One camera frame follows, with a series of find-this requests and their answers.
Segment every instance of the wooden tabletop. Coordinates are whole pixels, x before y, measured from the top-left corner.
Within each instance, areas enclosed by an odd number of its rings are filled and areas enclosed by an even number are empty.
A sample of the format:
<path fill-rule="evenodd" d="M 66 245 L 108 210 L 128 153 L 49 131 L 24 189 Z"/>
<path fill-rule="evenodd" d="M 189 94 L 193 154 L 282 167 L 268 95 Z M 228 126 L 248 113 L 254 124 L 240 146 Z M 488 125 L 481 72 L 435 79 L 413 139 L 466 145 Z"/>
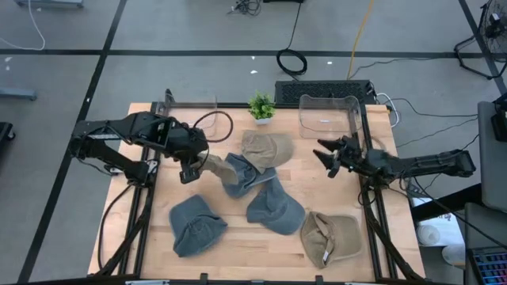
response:
<path fill-rule="evenodd" d="M 129 113 L 147 111 L 150 110 L 150 106 L 151 104 L 144 103 L 131 104 Z M 389 153 L 396 155 L 395 141 L 385 106 L 368 105 L 367 110 L 374 146 L 385 147 Z M 363 251 L 358 256 L 333 262 L 328 268 L 319 270 L 307 258 L 299 238 L 299 231 L 290 236 L 283 236 L 264 228 L 261 224 L 246 221 L 246 207 L 257 195 L 261 185 L 241 199 L 232 199 L 223 190 L 219 178 L 212 173 L 205 172 L 199 180 L 183 185 L 178 175 L 181 171 L 179 164 L 172 159 L 162 159 L 141 277 L 199 279 L 200 273 L 208 273 L 209 279 L 311 281 L 316 275 L 321 275 L 325 281 L 374 281 L 364 211 L 357 202 L 360 191 L 358 176 L 343 170 L 334 179 L 326 176 L 321 162 L 312 153 L 313 149 L 323 150 L 323 148 L 317 144 L 316 139 L 303 139 L 299 135 L 297 109 L 278 109 L 272 123 L 260 127 L 256 126 L 254 119 L 244 108 L 228 108 L 224 111 L 233 118 L 234 131 L 225 142 L 211 143 L 210 153 L 222 158 L 229 152 L 240 154 L 244 130 L 290 134 L 295 145 L 294 155 L 289 162 L 276 168 L 285 191 L 301 203 L 306 212 L 354 215 L 363 234 Z M 174 109 L 170 115 L 180 121 L 195 122 L 204 113 L 203 110 L 186 108 Z M 217 116 L 214 127 L 209 127 L 211 124 L 204 126 L 207 127 L 205 133 L 209 139 L 218 139 L 227 133 L 229 121 L 225 116 Z M 139 160 L 141 147 L 122 143 L 120 152 L 132 160 Z M 111 180 L 106 206 L 125 188 L 125 182 L 123 176 Z M 397 182 L 391 187 L 399 190 Z M 118 201 L 109 213 L 105 223 L 103 262 L 111 257 L 124 239 L 132 193 L 133 191 Z M 229 226 L 222 240 L 206 252 L 199 256 L 179 258 L 173 251 L 174 236 L 169 224 L 169 211 L 176 204 L 195 194 L 202 195 L 210 208 Z M 391 240 L 414 271 L 424 276 L 407 198 L 400 193 L 384 190 L 383 199 Z M 377 244 L 383 276 L 388 276 L 384 249 L 378 238 Z M 136 249 L 135 241 L 131 247 L 132 254 L 128 267 L 130 272 Z M 96 243 L 89 272 L 97 270 Z"/>

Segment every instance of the transparent container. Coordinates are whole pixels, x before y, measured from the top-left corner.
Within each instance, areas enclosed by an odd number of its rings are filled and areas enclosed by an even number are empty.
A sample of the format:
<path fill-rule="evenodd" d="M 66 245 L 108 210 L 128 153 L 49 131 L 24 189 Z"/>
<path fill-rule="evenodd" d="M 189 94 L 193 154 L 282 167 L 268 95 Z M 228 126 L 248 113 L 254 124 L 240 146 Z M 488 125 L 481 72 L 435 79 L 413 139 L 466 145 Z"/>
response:
<path fill-rule="evenodd" d="M 158 101 L 157 113 L 164 116 L 173 116 L 178 121 L 187 123 L 190 127 L 193 127 L 199 118 L 209 112 L 216 111 L 216 109 L 217 101 L 215 95 L 176 102 L 173 94 L 169 90 L 166 90 L 164 98 Z M 202 129 L 206 138 L 210 139 L 216 133 L 216 120 L 217 114 L 211 114 L 202 119 L 196 127 Z"/>
<path fill-rule="evenodd" d="M 339 139 L 361 126 L 359 101 L 353 96 L 299 99 L 299 135 L 305 139 Z"/>

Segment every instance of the cap brim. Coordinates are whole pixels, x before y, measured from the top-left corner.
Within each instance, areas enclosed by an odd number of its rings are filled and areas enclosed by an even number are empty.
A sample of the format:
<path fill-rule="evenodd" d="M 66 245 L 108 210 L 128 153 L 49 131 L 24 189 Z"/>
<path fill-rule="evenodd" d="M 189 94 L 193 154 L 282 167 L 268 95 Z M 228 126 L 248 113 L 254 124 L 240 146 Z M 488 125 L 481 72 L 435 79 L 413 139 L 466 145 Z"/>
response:
<path fill-rule="evenodd" d="M 337 246 L 333 251 L 331 259 L 340 260 L 359 254 L 362 250 L 363 242 L 356 217 L 351 215 L 328 217 L 336 226 L 334 239 Z"/>
<path fill-rule="evenodd" d="M 289 235 L 296 232 L 304 221 L 304 208 L 298 201 L 287 195 L 287 206 L 285 212 L 277 219 L 267 221 L 264 220 L 261 223 L 268 229 L 278 234 Z"/>
<path fill-rule="evenodd" d="M 290 135 L 271 134 L 269 135 L 276 145 L 276 156 L 271 164 L 272 167 L 283 165 L 291 160 L 294 154 L 294 144 Z"/>

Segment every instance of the small plant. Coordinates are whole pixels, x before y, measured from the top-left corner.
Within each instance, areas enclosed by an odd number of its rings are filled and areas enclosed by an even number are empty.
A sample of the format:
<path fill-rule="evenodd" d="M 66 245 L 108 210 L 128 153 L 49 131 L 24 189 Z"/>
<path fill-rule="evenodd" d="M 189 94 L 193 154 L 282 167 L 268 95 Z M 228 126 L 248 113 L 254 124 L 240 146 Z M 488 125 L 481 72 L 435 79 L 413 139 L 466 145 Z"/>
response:
<path fill-rule="evenodd" d="M 250 114 L 256 119 L 268 119 L 275 115 L 275 104 L 267 93 L 255 90 L 255 97 L 248 102 Z"/>

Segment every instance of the concrete floor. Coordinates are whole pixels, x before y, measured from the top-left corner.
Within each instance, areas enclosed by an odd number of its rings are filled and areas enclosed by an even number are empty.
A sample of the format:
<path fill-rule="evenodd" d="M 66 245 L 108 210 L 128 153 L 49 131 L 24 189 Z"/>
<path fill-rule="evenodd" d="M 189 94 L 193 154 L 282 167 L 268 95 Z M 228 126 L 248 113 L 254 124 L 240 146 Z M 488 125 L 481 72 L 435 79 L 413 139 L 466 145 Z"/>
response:
<path fill-rule="evenodd" d="M 476 21 L 483 1 L 467 1 Z M 85 0 L 84 9 L 43 6 L 34 16 L 48 49 L 94 49 L 104 46 L 120 0 Z M 128 0 L 112 49 L 142 50 L 278 50 L 290 39 L 297 5 L 270 3 L 258 17 L 226 15 L 234 0 Z M 350 51 L 368 0 L 307 0 L 301 8 L 292 48 Z M 471 35 L 457 0 L 386 0 L 376 2 L 358 51 L 450 52 Z M 0 36 L 37 47 L 40 39 L 28 10 L 0 2 Z M 466 48 L 480 52 L 477 44 Z M 37 101 L 0 100 L 0 120 L 15 125 L 17 138 L 0 169 L 0 283 L 15 283 L 62 161 L 68 139 L 93 71 L 96 55 L 8 55 L 0 60 L 0 86 L 32 88 Z M 356 58 L 362 66 L 379 58 Z M 483 59 L 467 59 L 488 71 Z M 344 79 L 347 57 L 309 57 L 302 80 Z M 455 59 L 400 61 L 361 70 L 377 92 L 410 100 L 421 112 L 472 114 L 479 101 L 500 95 L 494 81 L 461 69 Z M 243 102 L 254 90 L 275 91 L 276 80 L 290 80 L 272 56 L 119 56 L 110 55 L 98 82 L 88 120 L 120 118 L 133 101 L 162 98 L 171 88 L 177 101 L 217 96 Z M 402 121 L 394 129 L 397 144 L 464 121 L 414 114 L 396 102 Z M 400 157 L 461 148 L 478 133 L 477 123 L 398 149 Z M 478 144 L 471 145 L 478 166 Z M 422 179 L 428 184 L 431 177 Z M 443 196 L 479 182 L 440 177 L 429 189 Z M 109 179 L 71 163 L 31 281 L 83 277 L 105 203 Z M 429 278 L 462 283 L 462 272 L 445 265 L 438 249 L 423 249 Z"/>

